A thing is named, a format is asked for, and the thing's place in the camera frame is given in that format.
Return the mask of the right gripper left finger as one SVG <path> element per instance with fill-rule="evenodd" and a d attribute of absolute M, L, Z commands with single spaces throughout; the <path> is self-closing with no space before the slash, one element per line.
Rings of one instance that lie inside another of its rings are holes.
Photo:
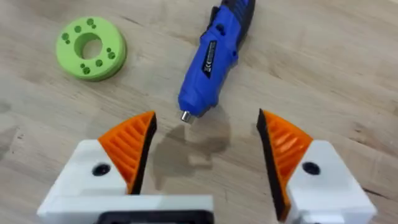
<path fill-rule="evenodd" d="M 37 213 L 91 213 L 118 207 L 139 194 L 150 144 L 157 129 L 154 111 L 129 118 L 96 139 L 78 143 Z"/>

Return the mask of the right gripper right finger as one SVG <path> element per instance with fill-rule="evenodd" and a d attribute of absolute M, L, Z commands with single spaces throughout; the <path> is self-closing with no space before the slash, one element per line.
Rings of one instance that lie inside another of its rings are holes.
<path fill-rule="evenodd" d="M 269 187 L 279 223 L 370 223 L 377 208 L 333 145 L 259 110 Z"/>

